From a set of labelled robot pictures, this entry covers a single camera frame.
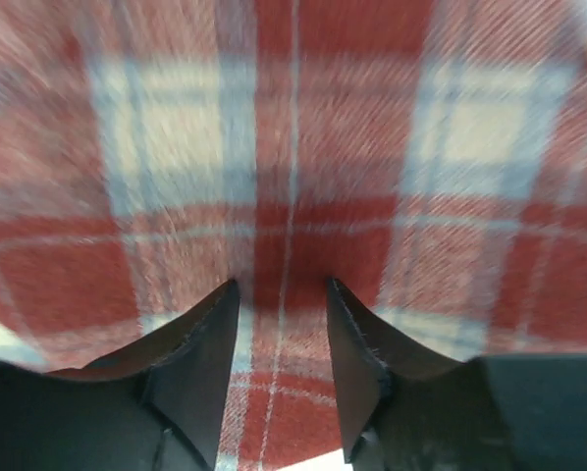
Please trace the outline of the red plaid skirt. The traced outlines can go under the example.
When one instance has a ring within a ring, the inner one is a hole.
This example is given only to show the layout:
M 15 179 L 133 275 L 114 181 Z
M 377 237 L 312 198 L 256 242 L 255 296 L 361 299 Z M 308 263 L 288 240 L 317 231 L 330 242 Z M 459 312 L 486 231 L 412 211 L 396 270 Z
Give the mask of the red plaid skirt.
M 228 279 L 217 466 L 336 449 L 324 282 L 451 357 L 587 350 L 587 1 L 0 1 L 0 359 Z

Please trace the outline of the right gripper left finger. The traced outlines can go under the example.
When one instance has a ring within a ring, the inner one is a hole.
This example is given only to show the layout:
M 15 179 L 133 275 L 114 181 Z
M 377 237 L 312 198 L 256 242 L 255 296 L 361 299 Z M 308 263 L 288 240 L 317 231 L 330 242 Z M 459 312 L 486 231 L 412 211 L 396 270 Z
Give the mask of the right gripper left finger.
M 85 367 L 0 361 L 0 470 L 211 470 L 240 311 L 228 281 Z

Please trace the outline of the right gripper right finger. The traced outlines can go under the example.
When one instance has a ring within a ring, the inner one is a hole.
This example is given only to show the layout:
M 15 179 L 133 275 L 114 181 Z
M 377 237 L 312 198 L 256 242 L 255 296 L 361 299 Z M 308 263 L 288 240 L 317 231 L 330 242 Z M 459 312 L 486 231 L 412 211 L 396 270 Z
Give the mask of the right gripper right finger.
M 587 354 L 457 361 L 326 285 L 344 459 L 355 470 L 587 470 Z

